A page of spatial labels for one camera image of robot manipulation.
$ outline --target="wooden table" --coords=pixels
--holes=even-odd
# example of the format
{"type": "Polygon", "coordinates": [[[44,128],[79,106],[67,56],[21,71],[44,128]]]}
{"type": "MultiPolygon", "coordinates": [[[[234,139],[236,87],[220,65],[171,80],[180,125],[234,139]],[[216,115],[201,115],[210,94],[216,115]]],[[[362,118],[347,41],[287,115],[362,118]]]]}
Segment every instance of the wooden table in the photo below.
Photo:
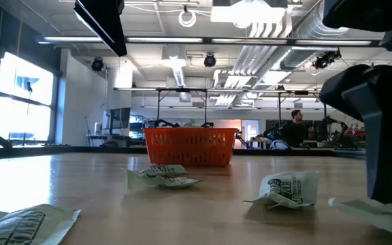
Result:
{"type": "Polygon", "coordinates": [[[0,160],[0,210],[41,203],[81,208],[62,244],[392,244],[392,233],[327,205],[365,198],[365,163],[335,157],[234,157],[228,168],[188,168],[191,189],[124,188],[123,169],[144,154],[61,154],[0,160]],[[252,207],[267,174],[320,171],[318,204],[305,210],[252,207]]]}

